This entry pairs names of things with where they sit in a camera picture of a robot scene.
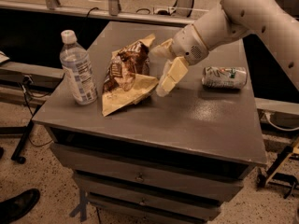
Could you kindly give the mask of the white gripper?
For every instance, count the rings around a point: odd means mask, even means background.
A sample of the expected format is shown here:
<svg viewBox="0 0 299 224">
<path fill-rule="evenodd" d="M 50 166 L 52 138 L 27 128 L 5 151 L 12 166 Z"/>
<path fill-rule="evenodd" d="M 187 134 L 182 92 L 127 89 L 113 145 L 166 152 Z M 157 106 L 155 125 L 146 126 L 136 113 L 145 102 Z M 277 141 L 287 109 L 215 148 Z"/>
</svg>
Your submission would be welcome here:
<svg viewBox="0 0 299 224">
<path fill-rule="evenodd" d="M 165 97 L 188 73 L 189 64 L 195 65 L 203 61 L 209 51 L 193 25 L 187 25 L 178 31 L 173 39 L 152 48 L 150 54 L 168 60 L 156 88 L 160 97 Z"/>
</svg>

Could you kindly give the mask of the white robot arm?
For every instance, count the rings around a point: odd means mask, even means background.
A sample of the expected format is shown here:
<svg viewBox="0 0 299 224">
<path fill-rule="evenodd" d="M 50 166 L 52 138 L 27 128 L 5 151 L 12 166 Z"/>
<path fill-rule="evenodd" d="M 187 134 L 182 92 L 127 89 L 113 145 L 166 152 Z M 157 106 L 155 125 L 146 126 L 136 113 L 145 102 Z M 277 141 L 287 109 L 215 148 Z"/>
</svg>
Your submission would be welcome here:
<svg viewBox="0 0 299 224">
<path fill-rule="evenodd" d="M 299 89 L 299 21 L 275 0 L 221 0 L 200 19 L 151 50 L 167 59 L 157 94 L 166 96 L 184 78 L 188 67 L 203 61 L 213 49 L 249 34 L 263 41 Z"/>
</svg>

